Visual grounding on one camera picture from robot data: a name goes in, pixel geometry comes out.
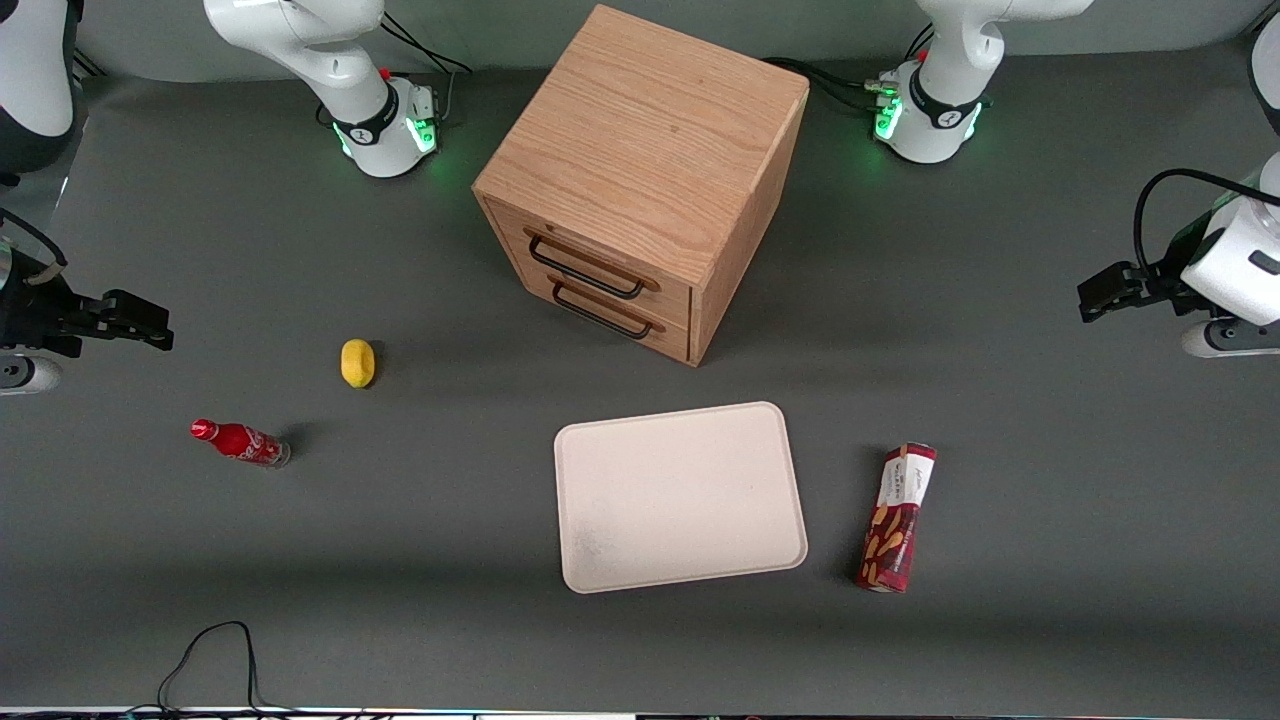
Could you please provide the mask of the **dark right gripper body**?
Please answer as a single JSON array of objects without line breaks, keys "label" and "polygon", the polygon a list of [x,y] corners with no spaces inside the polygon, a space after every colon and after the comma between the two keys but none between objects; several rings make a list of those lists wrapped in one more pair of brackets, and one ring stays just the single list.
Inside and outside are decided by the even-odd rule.
[{"label": "dark right gripper body", "polygon": [[81,313],[82,297],[61,277],[42,284],[26,282],[42,269],[40,263],[10,264],[3,283],[1,347],[79,357],[83,341],[65,328],[65,319]]}]

